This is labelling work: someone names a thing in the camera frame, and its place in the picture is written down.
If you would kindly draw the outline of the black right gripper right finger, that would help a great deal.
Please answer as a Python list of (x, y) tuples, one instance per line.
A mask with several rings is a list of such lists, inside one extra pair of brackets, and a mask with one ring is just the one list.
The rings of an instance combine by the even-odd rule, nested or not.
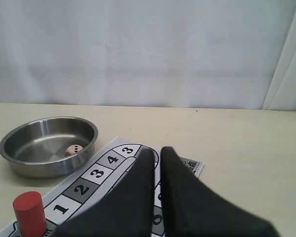
[(160, 160), (162, 212), (168, 237), (277, 237), (272, 223), (225, 200), (184, 165), (172, 147)]

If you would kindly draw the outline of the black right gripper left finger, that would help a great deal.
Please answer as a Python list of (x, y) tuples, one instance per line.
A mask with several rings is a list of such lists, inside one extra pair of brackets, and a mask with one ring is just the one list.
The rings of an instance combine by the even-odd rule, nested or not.
[(99, 202), (59, 225), (54, 237), (149, 237), (154, 203), (154, 154), (140, 151), (117, 186)]

